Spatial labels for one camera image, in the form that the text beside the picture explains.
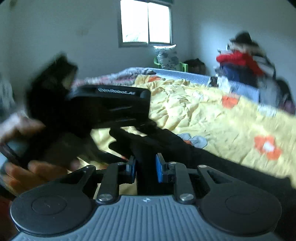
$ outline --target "bed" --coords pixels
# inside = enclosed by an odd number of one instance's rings
[[[294,116],[280,110],[272,115],[262,112],[256,99],[244,96],[231,97],[237,103],[229,107],[224,92],[201,85],[208,81],[207,76],[191,80],[189,73],[179,72],[187,76],[178,78],[160,71],[157,75],[162,79],[151,81],[151,76],[139,75],[133,85],[151,91],[149,117],[159,127],[175,134],[202,136],[207,151],[275,177],[290,177],[296,187]],[[138,133],[133,127],[125,129]],[[92,137],[101,150],[118,155],[108,148],[113,141],[109,129],[94,130]]]
[[[166,70],[166,69],[152,69],[152,70],[156,72],[157,76],[160,76],[168,80],[185,79],[187,81],[190,81],[191,83],[196,83],[200,85],[207,85],[210,78],[210,76],[207,76],[207,75],[172,71],[172,70]],[[259,102],[259,90],[257,88],[245,85],[243,83],[235,82],[235,81],[229,81],[229,84],[231,85],[232,92],[238,95],[243,95],[255,103]]]

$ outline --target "round black disc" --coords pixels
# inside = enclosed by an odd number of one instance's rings
[[[16,226],[29,234],[52,236],[73,230],[86,221],[90,199],[70,184],[52,183],[21,194],[10,213]]]
[[[214,227],[236,236],[272,231],[281,216],[281,204],[258,188],[234,183],[219,184],[201,201],[200,211]]]

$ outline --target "metal screw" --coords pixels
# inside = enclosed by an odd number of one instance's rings
[[[194,196],[190,193],[184,193],[184,194],[181,194],[180,197],[179,197],[183,202],[185,201],[190,201],[194,198]]]
[[[174,170],[176,168],[177,163],[175,161],[171,161],[168,163],[168,168]]]
[[[101,194],[99,196],[99,201],[105,202],[105,201],[110,201],[113,198],[111,194]]]

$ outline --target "pillow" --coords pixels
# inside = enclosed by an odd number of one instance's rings
[[[153,46],[157,55],[157,61],[162,69],[180,71],[179,59],[177,57],[176,45]]]

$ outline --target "orange flower pattern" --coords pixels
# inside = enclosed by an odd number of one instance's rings
[[[268,160],[278,160],[281,155],[281,149],[276,147],[273,136],[256,136],[254,138],[255,148],[267,156]]]
[[[230,97],[227,95],[222,96],[222,105],[224,108],[231,109],[239,102],[238,98]]]

